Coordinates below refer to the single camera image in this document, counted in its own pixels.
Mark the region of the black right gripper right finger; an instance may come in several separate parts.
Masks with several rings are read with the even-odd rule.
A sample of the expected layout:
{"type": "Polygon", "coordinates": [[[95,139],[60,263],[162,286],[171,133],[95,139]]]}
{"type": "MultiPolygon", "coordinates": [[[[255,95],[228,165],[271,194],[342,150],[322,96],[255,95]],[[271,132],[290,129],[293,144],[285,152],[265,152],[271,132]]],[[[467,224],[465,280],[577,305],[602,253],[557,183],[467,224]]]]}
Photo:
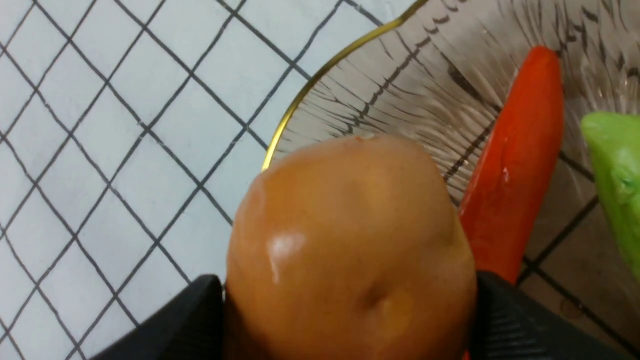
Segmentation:
{"type": "Polygon", "coordinates": [[[633,351],[574,326],[491,271],[477,272],[472,360],[631,360],[633,351]]]}

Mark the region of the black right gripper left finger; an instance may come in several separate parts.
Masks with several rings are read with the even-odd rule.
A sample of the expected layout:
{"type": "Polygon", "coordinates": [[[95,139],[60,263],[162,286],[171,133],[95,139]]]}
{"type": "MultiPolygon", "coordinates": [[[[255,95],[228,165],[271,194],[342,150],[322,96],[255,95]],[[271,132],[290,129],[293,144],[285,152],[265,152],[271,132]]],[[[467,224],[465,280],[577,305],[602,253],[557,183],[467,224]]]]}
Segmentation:
{"type": "Polygon", "coordinates": [[[224,300],[220,279],[201,275],[94,360],[221,360],[224,300]]]}

